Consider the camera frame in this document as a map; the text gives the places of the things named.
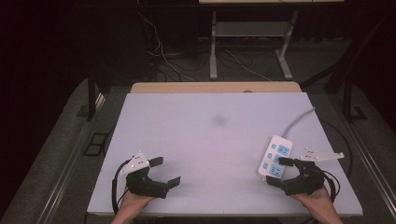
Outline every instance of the floor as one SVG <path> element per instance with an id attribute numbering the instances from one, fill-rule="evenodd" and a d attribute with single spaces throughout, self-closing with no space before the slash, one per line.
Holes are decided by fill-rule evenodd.
<path id="1" fill-rule="evenodd" d="M 169 63 L 159 66 L 158 76 L 151 81 L 211 81 L 209 78 L 208 43 L 201 39 L 202 50 L 198 56 L 185 57 L 175 49 L 165 49 Z M 347 49 L 347 40 L 321 42 L 299 41 L 290 43 L 286 54 L 293 81 L 302 82 L 331 66 Z M 248 44 L 221 39 L 218 48 L 218 81 L 272 81 L 285 80 L 274 50 L 281 45 L 276 39 L 259 39 Z M 248 67 L 244 69 L 235 57 Z M 379 113 L 358 88 L 353 90 L 352 104 L 359 106 L 367 119 L 348 123 L 341 114 L 342 91 L 327 94 L 323 87 L 327 78 L 305 88 L 304 91 L 316 107 L 318 117 L 334 151 L 344 152 L 340 160 L 349 181 L 357 194 L 364 215 L 344 217 L 345 223 L 395 223 L 394 213 L 387 202 L 395 200 L 392 189 L 396 187 L 395 154 L 396 136 Z M 88 103 L 87 81 L 83 81 L 71 95 L 58 122 L 54 126 L 28 176 L 26 176 L 12 204 L 0 223 L 109 223 L 112 217 L 99 217 L 86 213 L 95 181 L 104 155 L 84 156 L 94 133 L 107 133 L 111 139 L 112 128 L 117 123 L 123 100 L 130 84 L 114 84 L 110 93 L 100 94 L 97 112 L 92 121 L 81 116 Z M 373 170 L 364 152 L 368 152 L 380 173 Z M 383 176 L 389 187 L 377 183 Z M 301 223 L 307 217 L 280 217 L 284 224 Z"/>

